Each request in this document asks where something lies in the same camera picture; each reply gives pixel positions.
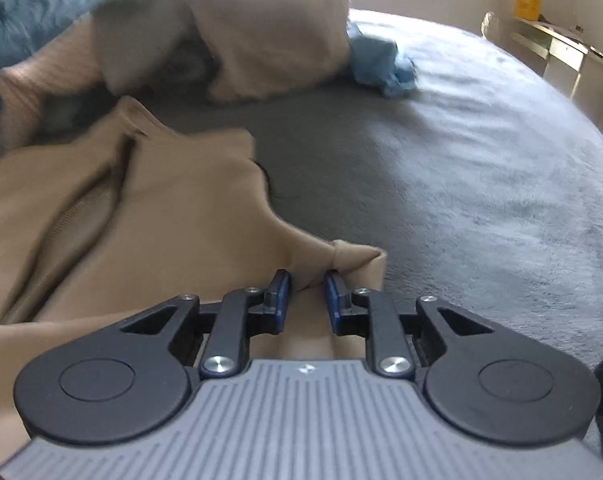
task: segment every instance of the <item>white desk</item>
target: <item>white desk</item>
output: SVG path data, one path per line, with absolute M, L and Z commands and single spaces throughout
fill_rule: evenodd
M 603 133 L 603 56 L 569 34 L 516 18 L 512 53 L 571 98 Z

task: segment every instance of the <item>blue cloth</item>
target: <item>blue cloth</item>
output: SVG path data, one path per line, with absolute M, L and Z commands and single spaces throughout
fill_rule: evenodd
M 0 69 L 32 56 L 99 1 L 0 0 Z
M 374 86 L 386 97 L 404 97 L 415 88 L 415 68 L 408 56 L 399 56 L 397 43 L 363 34 L 348 22 L 350 71 L 360 85 Z

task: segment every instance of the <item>crumpled fabric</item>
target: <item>crumpled fabric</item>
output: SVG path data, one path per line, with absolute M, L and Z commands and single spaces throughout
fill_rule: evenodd
M 321 282 L 337 269 L 378 290 L 385 253 L 281 220 L 255 158 L 246 130 L 181 136 L 127 97 L 75 142 L 0 160 L 0 463 L 28 440 L 12 396 L 22 367 L 184 291 L 211 303 L 286 268 L 286 336 L 253 338 L 251 356 L 363 355 L 362 338 L 333 334 Z
M 351 46 L 350 72 L 357 83 L 378 88 L 387 98 L 405 97 L 415 89 L 415 67 L 399 56 L 397 43 L 361 32 L 347 24 Z
M 0 69 L 32 56 L 99 1 L 0 0 Z

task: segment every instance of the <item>bed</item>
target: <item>bed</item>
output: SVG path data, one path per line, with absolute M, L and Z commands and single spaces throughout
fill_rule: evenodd
M 326 239 L 387 250 L 385 288 L 398 308 L 435 294 L 594 366 L 603 358 L 603 135 L 482 38 L 375 12 L 351 18 L 414 60 L 411 98 L 336 80 L 225 107 L 188 95 L 140 100 L 184 133 L 247 128 L 275 211 Z

